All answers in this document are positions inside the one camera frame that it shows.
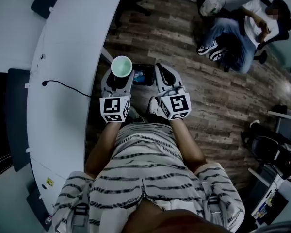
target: person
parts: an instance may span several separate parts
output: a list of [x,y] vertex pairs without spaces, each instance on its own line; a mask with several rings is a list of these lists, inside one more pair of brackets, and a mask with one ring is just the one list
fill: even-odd
[[259,0],[253,0],[240,8],[245,14],[244,32],[238,21],[228,18],[218,18],[214,26],[206,34],[203,45],[197,50],[204,55],[218,47],[216,38],[221,34],[233,34],[241,43],[240,55],[233,56],[225,48],[210,55],[213,61],[220,61],[239,73],[247,73],[253,61],[256,49],[263,41],[268,41],[279,34],[277,20],[290,18],[288,6],[282,0],[274,0],[266,6]]
[[168,121],[152,97],[148,123],[108,123],[54,207],[56,232],[226,233],[244,219],[242,200],[219,163],[207,162],[182,119]]

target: sticker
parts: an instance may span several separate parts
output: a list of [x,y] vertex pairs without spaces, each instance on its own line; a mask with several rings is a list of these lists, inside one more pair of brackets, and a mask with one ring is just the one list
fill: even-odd
[[174,112],[186,111],[189,109],[185,95],[171,97],[170,102]]
[[166,105],[164,104],[163,101],[161,101],[161,108],[164,111],[164,113],[167,116],[167,118],[169,118],[169,115],[170,115],[169,110],[167,109],[167,107],[166,107]]
[[183,112],[183,113],[180,113],[180,114],[174,114],[171,118],[172,119],[179,119],[179,118],[183,118],[183,117],[186,117],[186,115],[188,114],[188,112]]
[[50,185],[50,186],[53,186],[54,185],[54,181],[51,180],[49,177],[47,179],[47,183]]
[[121,122],[122,118],[120,115],[109,115],[109,116],[104,116],[107,120],[107,122]]
[[126,103],[126,105],[125,105],[125,109],[124,109],[124,111],[123,111],[123,116],[124,116],[124,118],[126,118],[128,111],[129,111],[129,102],[128,102],[128,100],[127,100],[127,103]]
[[120,99],[105,99],[103,113],[120,112]]

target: white sneaker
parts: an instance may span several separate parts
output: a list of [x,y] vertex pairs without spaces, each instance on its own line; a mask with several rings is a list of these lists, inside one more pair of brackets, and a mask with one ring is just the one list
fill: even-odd
[[159,103],[157,102],[156,97],[151,97],[150,98],[149,105],[148,105],[148,108],[147,108],[147,113],[148,114],[155,114],[157,116],[160,116],[160,117],[163,117],[163,118],[167,119],[164,111],[159,106]]
[[201,46],[197,50],[197,53],[199,55],[204,55],[204,54],[208,53],[210,50],[215,49],[217,46],[218,46],[218,43],[214,40],[214,42],[209,47]]
[[260,121],[259,120],[254,120],[252,123],[250,123],[249,128],[251,128],[252,124],[254,124],[254,123],[260,124]]
[[212,53],[209,58],[212,61],[219,61],[222,59],[222,57],[227,53],[226,48],[219,49],[218,51]]

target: striped shirt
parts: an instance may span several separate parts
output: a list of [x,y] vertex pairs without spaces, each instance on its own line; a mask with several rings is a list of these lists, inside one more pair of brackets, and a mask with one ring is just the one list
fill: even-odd
[[110,162],[96,179],[73,172],[54,207],[55,231],[71,232],[74,207],[83,193],[89,194],[91,233],[99,232],[107,215],[109,223],[110,215],[121,210],[128,218],[142,198],[165,210],[175,208],[175,201],[180,201],[183,208],[194,208],[197,215],[233,232],[244,218],[241,198],[221,165],[208,163],[192,173],[183,163],[171,127],[163,124],[123,127]]

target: shoe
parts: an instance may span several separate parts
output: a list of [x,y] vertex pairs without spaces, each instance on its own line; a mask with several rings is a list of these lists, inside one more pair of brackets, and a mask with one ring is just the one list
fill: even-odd
[[260,124],[260,121],[259,121],[259,120],[254,120],[252,123],[250,123],[249,128],[251,128],[251,126],[252,126],[254,123]]
[[214,41],[209,47],[201,46],[197,50],[197,53],[199,55],[204,55],[204,54],[208,53],[210,50],[215,49],[217,46],[218,46],[218,43],[216,41]]
[[222,59],[224,54],[226,54],[226,52],[227,52],[227,49],[226,48],[222,48],[222,49],[212,53],[209,58],[212,61],[219,61],[219,60]]
[[156,97],[151,97],[150,98],[149,105],[148,105],[146,111],[147,111],[147,114],[155,114],[157,116],[160,116],[160,117],[163,117],[163,118],[167,119],[164,111],[159,106],[159,103],[158,103]]
[[249,137],[246,137],[246,133],[245,132],[241,132],[241,138],[242,138],[242,141],[244,143],[247,143],[247,141],[249,140]]
[[224,67],[224,72],[229,72],[229,70],[230,70],[230,67],[228,67],[228,66]]
[[130,107],[127,116],[135,122],[145,122],[142,116],[136,111],[134,107]]

